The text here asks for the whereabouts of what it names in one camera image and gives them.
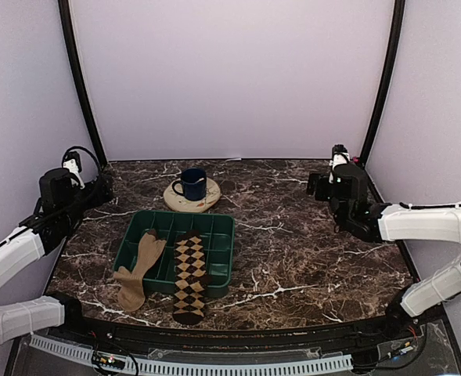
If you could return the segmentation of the brown argyle sock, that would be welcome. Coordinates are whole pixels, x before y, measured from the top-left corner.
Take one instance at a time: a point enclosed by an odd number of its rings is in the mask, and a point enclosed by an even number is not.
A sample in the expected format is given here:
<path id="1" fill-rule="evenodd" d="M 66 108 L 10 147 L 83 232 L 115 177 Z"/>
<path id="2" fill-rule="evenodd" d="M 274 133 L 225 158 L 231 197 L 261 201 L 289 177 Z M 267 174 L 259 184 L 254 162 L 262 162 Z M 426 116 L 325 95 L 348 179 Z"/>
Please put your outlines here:
<path id="1" fill-rule="evenodd" d="M 193 326 L 205 318 L 205 296 L 211 277 L 200 232 L 190 230 L 175 240 L 175 289 L 172 317 Z"/>

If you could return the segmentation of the black frame post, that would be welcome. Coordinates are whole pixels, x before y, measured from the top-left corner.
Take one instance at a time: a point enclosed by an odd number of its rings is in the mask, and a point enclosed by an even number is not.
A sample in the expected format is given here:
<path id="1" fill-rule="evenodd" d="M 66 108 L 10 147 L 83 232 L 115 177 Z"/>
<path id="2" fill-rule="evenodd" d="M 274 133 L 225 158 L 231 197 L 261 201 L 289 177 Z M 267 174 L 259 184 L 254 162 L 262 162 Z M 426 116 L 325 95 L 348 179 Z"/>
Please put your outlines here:
<path id="1" fill-rule="evenodd" d="M 85 127 L 91 141 L 92 148 L 101 167 L 108 164 L 105 150 L 99 136 L 98 127 L 95 122 L 92 106 L 88 97 L 88 90 L 85 85 L 77 41 L 74 33 L 74 25 L 70 14 L 70 2 L 68 0 L 58 0 L 59 18 L 63 32 L 63 40 L 67 51 L 67 59 L 70 65 L 70 72 L 74 81 L 77 99 L 85 121 Z"/>
<path id="2" fill-rule="evenodd" d="M 364 139 L 364 143 L 362 144 L 362 150 L 359 156 L 359 161 L 362 168 L 365 168 L 368 164 L 373 144 L 376 139 L 376 134 L 384 112 L 384 106 L 387 100 L 387 94 L 389 92 L 391 79 L 394 72 L 395 60 L 398 54 L 398 46 L 402 33 L 404 15 L 405 0 L 395 0 L 380 83 L 376 93 L 375 103 L 369 120 L 366 137 Z"/>

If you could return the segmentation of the left black frame post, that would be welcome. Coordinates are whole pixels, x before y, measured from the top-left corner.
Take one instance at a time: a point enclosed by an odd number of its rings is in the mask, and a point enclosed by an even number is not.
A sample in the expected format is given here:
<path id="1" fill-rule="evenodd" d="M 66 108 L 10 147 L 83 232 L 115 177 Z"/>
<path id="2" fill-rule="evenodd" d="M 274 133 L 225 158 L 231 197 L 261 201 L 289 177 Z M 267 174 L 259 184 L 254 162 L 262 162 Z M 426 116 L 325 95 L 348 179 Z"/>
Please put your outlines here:
<path id="1" fill-rule="evenodd" d="M 67 51 L 67 59 L 70 65 L 70 72 L 74 81 L 77 99 L 85 121 L 85 127 L 91 141 L 92 148 L 101 167 L 108 164 L 105 150 L 99 136 L 98 127 L 95 122 L 92 106 L 88 97 L 88 90 L 85 85 L 77 41 L 74 33 L 74 25 L 70 14 L 70 2 L 68 0 L 58 0 L 59 18 L 63 32 L 63 40 Z"/>

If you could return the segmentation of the black front rail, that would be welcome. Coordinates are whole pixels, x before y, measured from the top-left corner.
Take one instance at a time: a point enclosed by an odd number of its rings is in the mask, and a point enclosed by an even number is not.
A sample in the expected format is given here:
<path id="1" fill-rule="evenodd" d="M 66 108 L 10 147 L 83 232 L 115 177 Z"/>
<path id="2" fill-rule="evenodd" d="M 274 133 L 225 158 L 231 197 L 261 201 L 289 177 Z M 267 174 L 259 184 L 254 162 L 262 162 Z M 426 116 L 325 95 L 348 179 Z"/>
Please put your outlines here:
<path id="1" fill-rule="evenodd" d="M 86 324 L 91 330 L 89 334 L 76 333 L 61 326 L 49 329 L 47 335 L 86 345 L 97 343 L 101 349 L 123 348 L 146 355 L 155 349 L 228 353 L 320 349 L 323 353 L 349 353 L 374 350 L 378 345 L 393 345 L 405 339 L 418 345 L 425 334 L 423 325 L 413 323 L 403 327 L 394 337 L 387 337 L 382 332 L 385 326 L 382 316 L 348 324 L 263 331 L 172 329 L 91 318 L 86 320 Z"/>

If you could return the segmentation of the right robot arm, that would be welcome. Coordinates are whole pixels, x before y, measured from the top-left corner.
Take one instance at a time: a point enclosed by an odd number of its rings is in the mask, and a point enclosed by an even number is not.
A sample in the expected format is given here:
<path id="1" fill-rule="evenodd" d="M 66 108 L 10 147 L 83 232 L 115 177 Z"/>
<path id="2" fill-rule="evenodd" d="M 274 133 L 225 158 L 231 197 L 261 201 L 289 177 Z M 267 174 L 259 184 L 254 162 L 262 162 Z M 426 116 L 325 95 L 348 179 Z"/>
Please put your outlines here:
<path id="1" fill-rule="evenodd" d="M 330 206 L 340 230 L 366 242 L 438 240 L 461 244 L 461 202 L 439 205 L 369 203 L 369 178 L 355 163 L 311 173 L 307 193 Z M 432 276 L 401 289 L 387 305 L 379 332 L 395 340 L 413 318 L 461 294 L 461 255 Z"/>

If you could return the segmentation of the dark blue enamel mug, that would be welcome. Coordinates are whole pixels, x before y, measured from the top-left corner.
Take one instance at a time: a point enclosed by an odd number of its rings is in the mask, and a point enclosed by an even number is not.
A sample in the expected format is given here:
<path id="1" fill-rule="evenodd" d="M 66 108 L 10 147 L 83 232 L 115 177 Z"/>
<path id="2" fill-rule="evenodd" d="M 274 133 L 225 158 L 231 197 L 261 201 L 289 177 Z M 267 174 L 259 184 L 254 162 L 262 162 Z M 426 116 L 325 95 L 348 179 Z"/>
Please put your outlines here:
<path id="1" fill-rule="evenodd" d="M 202 168 L 187 168 L 171 188 L 188 201 L 203 200 L 207 192 L 207 173 Z"/>

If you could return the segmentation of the cream round coaster plate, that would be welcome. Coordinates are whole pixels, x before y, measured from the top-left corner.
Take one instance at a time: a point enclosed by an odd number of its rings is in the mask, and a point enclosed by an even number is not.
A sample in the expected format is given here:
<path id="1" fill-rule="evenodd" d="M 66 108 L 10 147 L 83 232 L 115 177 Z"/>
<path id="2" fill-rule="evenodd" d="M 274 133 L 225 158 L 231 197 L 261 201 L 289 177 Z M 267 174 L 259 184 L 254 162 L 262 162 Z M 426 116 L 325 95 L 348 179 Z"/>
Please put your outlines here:
<path id="1" fill-rule="evenodd" d="M 221 198 L 220 186 L 210 178 L 196 183 L 173 181 L 164 191 L 164 202 L 174 212 L 202 213 Z"/>

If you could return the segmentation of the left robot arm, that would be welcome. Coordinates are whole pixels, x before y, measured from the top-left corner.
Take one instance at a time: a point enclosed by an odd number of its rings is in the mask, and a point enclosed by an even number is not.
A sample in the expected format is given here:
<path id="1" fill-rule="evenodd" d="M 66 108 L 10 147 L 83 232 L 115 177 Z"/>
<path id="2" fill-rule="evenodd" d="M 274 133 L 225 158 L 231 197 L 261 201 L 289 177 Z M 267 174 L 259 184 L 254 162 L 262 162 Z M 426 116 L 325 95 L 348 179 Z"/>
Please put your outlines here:
<path id="1" fill-rule="evenodd" d="M 103 173 L 89 183 L 69 168 L 54 168 L 39 179 L 34 213 L 0 242 L 0 289 L 30 264 L 60 249 L 80 226 L 84 213 L 110 201 L 113 180 Z M 48 327 L 59 327 L 74 342 L 90 335 L 81 302 L 53 292 L 0 306 L 0 345 Z"/>

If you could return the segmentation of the right black frame post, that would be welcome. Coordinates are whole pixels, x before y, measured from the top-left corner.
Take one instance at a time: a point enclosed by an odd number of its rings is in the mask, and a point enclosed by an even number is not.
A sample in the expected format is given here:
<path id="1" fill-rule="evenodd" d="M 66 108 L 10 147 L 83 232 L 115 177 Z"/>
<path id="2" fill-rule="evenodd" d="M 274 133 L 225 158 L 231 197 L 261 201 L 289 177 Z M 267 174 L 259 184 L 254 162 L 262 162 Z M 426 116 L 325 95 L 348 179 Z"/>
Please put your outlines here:
<path id="1" fill-rule="evenodd" d="M 395 0 L 380 83 L 376 93 L 375 103 L 369 120 L 366 137 L 364 139 L 364 143 L 362 144 L 362 150 L 359 156 L 359 161 L 362 168 L 365 168 L 368 164 L 373 144 L 376 139 L 376 134 L 384 112 L 384 106 L 387 100 L 387 94 L 389 92 L 391 79 L 394 72 L 395 60 L 398 54 L 398 46 L 402 33 L 404 15 L 405 0 Z"/>

